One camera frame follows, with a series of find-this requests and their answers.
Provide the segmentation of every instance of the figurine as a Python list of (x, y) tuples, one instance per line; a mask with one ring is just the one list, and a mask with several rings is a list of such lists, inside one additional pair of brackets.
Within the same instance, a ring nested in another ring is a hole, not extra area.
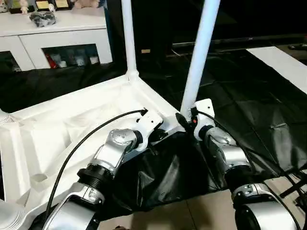
[(0, 0), (0, 13), (5, 13), (8, 11), (8, 6), (5, 4), (4, 0)]
[(51, 3), (49, 3), (48, 8), (49, 8), (49, 11), (50, 11), (50, 12), (53, 12), (53, 13), (54, 13), (54, 12), (56, 11), (56, 8), (55, 8), (54, 5), (51, 4)]
[(27, 0), (20, 0), (19, 4), (21, 6), (21, 12), (22, 14), (27, 14), (28, 13), (28, 1)]
[(71, 0), (71, 2), (75, 2), (74, 7), (77, 9), (81, 9), (83, 7), (98, 8), (100, 0)]

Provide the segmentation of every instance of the white panel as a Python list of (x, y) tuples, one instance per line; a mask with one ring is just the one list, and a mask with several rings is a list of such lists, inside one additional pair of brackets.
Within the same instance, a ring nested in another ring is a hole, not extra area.
[(29, 18), (21, 13), (0, 13), (0, 37), (29, 35), (72, 30), (106, 29), (104, 8), (86, 7), (71, 11), (55, 12), (57, 23), (38, 28)]
[(50, 68), (42, 48), (96, 44), (100, 63), (112, 61), (107, 30), (82, 30), (22, 35), (20, 39), (36, 69)]
[(253, 48), (247, 51), (275, 69), (301, 91), (307, 93), (306, 65), (274, 46)]
[(35, 69), (18, 36), (0, 37), (0, 52), (10, 51), (22, 71)]

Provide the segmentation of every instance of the black plastic sheet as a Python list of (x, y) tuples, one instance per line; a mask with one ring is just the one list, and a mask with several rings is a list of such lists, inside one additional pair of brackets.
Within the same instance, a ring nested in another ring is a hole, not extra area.
[[(141, 77), (179, 109), (189, 59), (169, 58), (162, 69), (148, 62), (139, 66)], [(124, 72), (111, 64), (3, 76), (0, 108), (13, 112)], [(205, 98), (212, 99), (215, 117), (236, 139), (270, 159), (249, 155), (259, 178), (280, 175), (270, 161), (287, 171), (306, 167), (307, 95), (252, 54), (210, 54), (198, 94), (198, 100)], [(120, 168), (103, 219), (226, 188), (208, 151), (188, 134), (176, 133), (155, 148), (158, 154), (148, 150)]]

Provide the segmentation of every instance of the white mounting plate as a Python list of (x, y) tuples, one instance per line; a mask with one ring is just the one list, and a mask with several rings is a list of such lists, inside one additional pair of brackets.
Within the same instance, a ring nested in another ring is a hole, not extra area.
[[(0, 126), (5, 200), (25, 207), (28, 220), (45, 211), (55, 178), (76, 144), (91, 130), (119, 114), (146, 108), (162, 118), (162, 128), (175, 132), (178, 112), (139, 77), (127, 75), (66, 94), (12, 114)], [(58, 186), (58, 203), (77, 171), (86, 167), (110, 130), (132, 128), (140, 114), (121, 118), (97, 131), (69, 161)]]

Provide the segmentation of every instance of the white table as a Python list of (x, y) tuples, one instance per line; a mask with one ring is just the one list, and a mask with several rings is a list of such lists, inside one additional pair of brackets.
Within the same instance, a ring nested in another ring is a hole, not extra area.
[(49, 68), (45, 47), (95, 44), (100, 63), (112, 61), (103, 8), (55, 15), (56, 24), (37, 28), (29, 15), (0, 13), (0, 52), (10, 51), (21, 70)]

